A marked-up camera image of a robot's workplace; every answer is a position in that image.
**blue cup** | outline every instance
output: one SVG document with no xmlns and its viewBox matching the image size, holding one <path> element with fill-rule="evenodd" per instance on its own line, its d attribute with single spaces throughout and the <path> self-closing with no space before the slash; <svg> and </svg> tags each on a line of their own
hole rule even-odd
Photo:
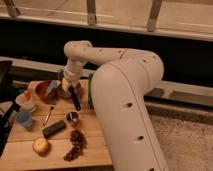
<svg viewBox="0 0 213 171">
<path fill-rule="evenodd" d="M 32 122 L 32 115 L 29 111 L 22 111 L 17 113 L 16 123 L 19 123 L 24 127 L 29 127 L 32 125 Z"/>
</svg>

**orange bowl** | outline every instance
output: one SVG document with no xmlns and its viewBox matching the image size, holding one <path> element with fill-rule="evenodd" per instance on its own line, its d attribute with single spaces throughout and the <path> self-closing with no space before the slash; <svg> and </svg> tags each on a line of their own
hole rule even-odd
<svg viewBox="0 0 213 171">
<path fill-rule="evenodd" d="M 53 89 L 49 94 L 46 94 L 47 88 L 50 85 L 51 80 L 45 80 L 40 82 L 35 89 L 36 94 L 41 98 L 41 100 L 51 100 L 56 96 L 57 89 Z"/>
</svg>

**black wall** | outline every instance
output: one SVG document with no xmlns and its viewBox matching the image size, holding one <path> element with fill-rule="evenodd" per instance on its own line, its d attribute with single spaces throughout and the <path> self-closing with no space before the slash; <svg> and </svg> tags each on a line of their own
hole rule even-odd
<svg viewBox="0 0 213 171">
<path fill-rule="evenodd" d="M 70 40 L 151 50 L 163 60 L 164 80 L 213 87 L 213 42 L 0 19 L 0 56 L 65 65 Z"/>
</svg>

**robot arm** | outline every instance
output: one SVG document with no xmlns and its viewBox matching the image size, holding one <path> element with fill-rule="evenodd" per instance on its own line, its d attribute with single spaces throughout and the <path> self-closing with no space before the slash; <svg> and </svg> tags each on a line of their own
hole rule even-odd
<svg viewBox="0 0 213 171">
<path fill-rule="evenodd" d="M 163 64 L 153 52 L 94 48 L 68 42 L 63 88 L 74 84 L 86 62 L 101 65 L 92 79 L 94 109 L 116 171 L 168 171 L 143 97 L 162 79 Z"/>
</svg>

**paper cup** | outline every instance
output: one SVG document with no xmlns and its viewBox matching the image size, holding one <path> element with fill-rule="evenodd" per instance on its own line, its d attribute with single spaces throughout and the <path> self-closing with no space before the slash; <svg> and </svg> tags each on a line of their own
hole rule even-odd
<svg viewBox="0 0 213 171">
<path fill-rule="evenodd" d="M 36 110 L 36 106 L 32 100 L 32 97 L 30 97 L 29 100 L 26 100 L 23 93 L 18 95 L 15 101 L 23 110 L 27 110 L 30 112 L 34 112 Z"/>
<path fill-rule="evenodd" d="M 29 127 L 32 125 L 32 115 L 29 111 L 18 112 L 16 116 L 16 123 L 21 124 L 23 127 Z"/>
</svg>

